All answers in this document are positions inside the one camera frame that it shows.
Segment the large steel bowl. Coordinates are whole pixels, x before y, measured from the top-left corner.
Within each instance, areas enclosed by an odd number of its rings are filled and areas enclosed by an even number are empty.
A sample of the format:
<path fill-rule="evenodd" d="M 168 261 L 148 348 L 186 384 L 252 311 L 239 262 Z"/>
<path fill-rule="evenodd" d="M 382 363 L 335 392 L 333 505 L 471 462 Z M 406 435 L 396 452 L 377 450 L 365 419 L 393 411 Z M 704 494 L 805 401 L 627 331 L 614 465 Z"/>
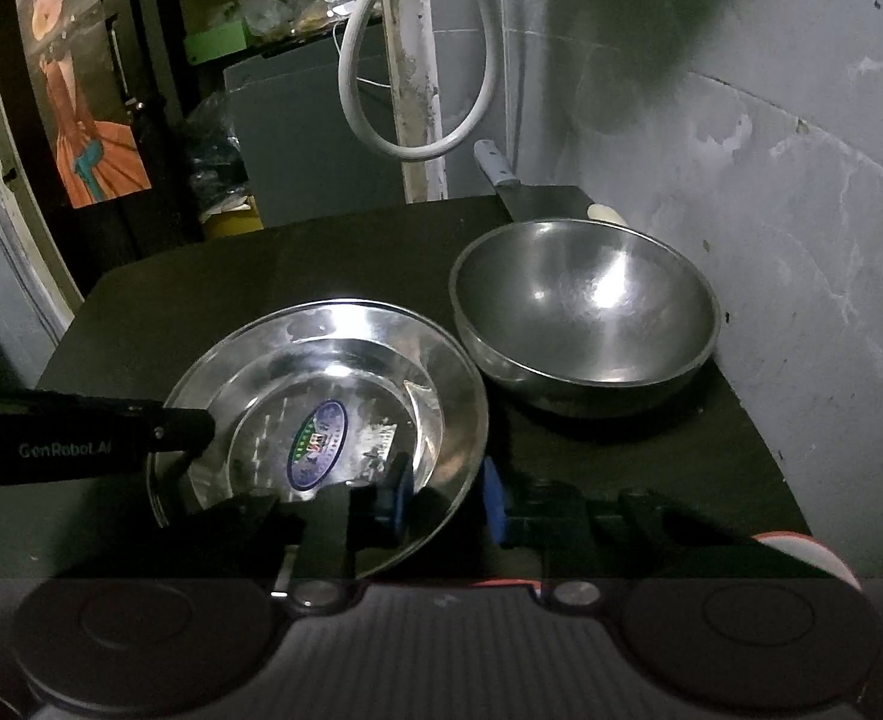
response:
<path fill-rule="evenodd" d="M 448 293 L 479 369 L 556 410 L 666 397 L 704 367 L 721 328 L 697 266 L 658 239 L 601 221 L 485 232 L 451 266 Z"/>

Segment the small cream cylinder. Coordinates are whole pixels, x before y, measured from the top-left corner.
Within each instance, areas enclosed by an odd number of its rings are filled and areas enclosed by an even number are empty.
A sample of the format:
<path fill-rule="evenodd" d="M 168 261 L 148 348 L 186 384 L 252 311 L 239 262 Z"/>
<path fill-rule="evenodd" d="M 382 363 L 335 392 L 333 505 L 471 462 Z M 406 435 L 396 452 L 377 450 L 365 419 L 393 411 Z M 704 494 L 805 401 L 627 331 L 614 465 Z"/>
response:
<path fill-rule="evenodd" d="M 622 218 L 619 211 L 614 210 L 612 206 L 601 205 L 601 203 L 592 203 L 586 208 L 586 216 L 593 221 L 602 221 L 603 223 L 619 224 L 625 226 L 627 221 Z"/>

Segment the yellow plastic container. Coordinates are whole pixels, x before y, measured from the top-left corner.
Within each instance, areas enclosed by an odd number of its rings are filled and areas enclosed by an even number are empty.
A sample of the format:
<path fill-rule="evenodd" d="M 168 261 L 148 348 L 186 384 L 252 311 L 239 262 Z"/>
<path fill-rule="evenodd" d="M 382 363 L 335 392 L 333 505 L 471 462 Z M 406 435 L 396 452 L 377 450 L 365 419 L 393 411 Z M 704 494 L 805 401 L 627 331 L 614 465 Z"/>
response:
<path fill-rule="evenodd" d="M 258 206 L 251 195 L 233 197 L 209 208 L 202 213 L 201 224 L 207 241 L 233 238 L 248 232 L 261 231 L 264 227 Z"/>

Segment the red and white bowl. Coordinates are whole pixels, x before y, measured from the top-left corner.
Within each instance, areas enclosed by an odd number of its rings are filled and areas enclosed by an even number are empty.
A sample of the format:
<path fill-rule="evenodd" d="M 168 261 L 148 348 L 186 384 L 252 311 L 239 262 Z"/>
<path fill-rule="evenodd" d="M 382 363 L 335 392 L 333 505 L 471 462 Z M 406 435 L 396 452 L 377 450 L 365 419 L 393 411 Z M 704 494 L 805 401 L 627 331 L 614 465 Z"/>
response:
<path fill-rule="evenodd" d="M 817 539 L 796 532 L 767 532 L 754 535 L 755 541 L 765 544 L 772 550 L 780 551 L 809 566 L 821 569 L 839 580 L 851 585 L 853 589 L 862 590 L 861 582 L 848 564 L 834 551 L 827 548 Z"/>

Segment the green box on shelf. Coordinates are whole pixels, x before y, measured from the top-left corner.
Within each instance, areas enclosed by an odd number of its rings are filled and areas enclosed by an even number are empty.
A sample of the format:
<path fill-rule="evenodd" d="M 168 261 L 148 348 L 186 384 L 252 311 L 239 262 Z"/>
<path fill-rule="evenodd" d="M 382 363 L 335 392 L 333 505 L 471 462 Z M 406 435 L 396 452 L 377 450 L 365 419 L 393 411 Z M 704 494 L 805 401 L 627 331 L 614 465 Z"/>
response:
<path fill-rule="evenodd" d="M 248 47 L 248 33 L 240 20 L 193 32 L 185 37 L 185 52 L 191 65 L 202 65 L 212 60 L 236 54 Z"/>

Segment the dark grey cabinet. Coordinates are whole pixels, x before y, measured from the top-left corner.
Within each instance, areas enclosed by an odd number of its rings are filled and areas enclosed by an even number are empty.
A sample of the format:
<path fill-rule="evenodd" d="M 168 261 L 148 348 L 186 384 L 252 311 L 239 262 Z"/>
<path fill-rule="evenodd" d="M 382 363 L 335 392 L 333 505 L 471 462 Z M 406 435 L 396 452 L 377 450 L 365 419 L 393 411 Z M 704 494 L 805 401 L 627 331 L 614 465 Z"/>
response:
<path fill-rule="evenodd" d="M 337 93 L 331 36 L 224 71 L 225 93 L 264 226 L 383 210 L 405 201 L 403 170 L 362 145 Z"/>

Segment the painting of woman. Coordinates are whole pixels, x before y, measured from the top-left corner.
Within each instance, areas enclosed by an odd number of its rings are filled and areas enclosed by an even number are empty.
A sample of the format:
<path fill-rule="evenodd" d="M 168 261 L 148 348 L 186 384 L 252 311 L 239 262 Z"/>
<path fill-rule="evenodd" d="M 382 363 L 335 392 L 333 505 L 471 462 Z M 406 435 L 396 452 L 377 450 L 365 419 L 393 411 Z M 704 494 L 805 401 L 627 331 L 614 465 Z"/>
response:
<path fill-rule="evenodd" d="M 69 203 L 96 205 L 144 192 L 103 0 L 15 0 L 33 93 Z"/>

